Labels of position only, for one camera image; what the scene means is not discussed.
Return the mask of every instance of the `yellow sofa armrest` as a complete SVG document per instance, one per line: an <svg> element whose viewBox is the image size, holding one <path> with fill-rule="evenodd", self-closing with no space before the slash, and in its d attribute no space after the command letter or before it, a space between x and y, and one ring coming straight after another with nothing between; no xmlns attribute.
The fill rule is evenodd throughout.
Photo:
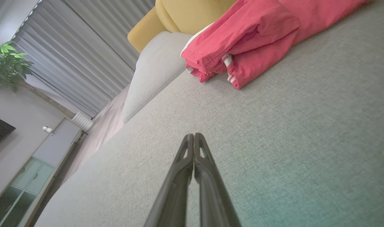
<svg viewBox="0 0 384 227"><path fill-rule="evenodd" d="M160 32L166 31L153 7L136 26L130 30L127 40L140 53L150 40Z"/></svg>

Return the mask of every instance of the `folded clothing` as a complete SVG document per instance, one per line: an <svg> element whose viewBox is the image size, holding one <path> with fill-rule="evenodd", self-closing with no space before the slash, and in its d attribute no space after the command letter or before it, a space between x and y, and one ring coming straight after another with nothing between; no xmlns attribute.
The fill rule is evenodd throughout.
<svg viewBox="0 0 384 227"><path fill-rule="evenodd" d="M228 72L240 89L280 61L290 47L369 0L237 0L186 44L181 57L200 82Z"/></svg>

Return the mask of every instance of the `wooden floor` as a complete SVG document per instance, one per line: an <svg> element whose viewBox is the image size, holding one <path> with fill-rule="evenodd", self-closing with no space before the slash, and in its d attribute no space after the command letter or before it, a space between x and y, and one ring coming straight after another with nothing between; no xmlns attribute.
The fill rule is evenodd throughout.
<svg viewBox="0 0 384 227"><path fill-rule="evenodd" d="M128 90L129 85L94 118L94 125L88 131L88 136L78 144L69 158L71 160L64 167L62 183L123 127L122 109Z"/></svg>

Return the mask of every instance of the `drawer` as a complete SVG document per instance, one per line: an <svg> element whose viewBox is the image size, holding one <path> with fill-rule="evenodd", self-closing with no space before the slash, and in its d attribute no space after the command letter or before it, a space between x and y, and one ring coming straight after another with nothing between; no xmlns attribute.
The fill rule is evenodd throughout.
<svg viewBox="0 0 384 227"><path fill-rule="evenodd" d="M43 165L35 174L28 187L26 187L26 190L38 195L52 171L53 169L51 167Z"/></svg>
<svg viewBox="0 0 384 227"><path fill-rule="evenodd" d="M41 165L42 164L40 162L37 162L33 159L29 160L29 162L24 167L22 167L22 170L18 176L14 178L11 184L18 188L25 189Z"/></svg>

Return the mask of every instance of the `sofa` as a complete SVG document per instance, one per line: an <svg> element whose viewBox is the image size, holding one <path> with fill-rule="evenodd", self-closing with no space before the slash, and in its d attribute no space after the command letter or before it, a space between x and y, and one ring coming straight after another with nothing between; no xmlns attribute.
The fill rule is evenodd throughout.
<svg viewBox="0 0 384 227"><path fill-rule="evenodd" d="M293 46L240 90L227 75L200 83L182 69L178 48L191 34L151 36L140 44L126 124L36 227L143 226L182 138L195 132L242 226L384 226L384 0ZM192 180L187 226L199 225Z"/></svg>

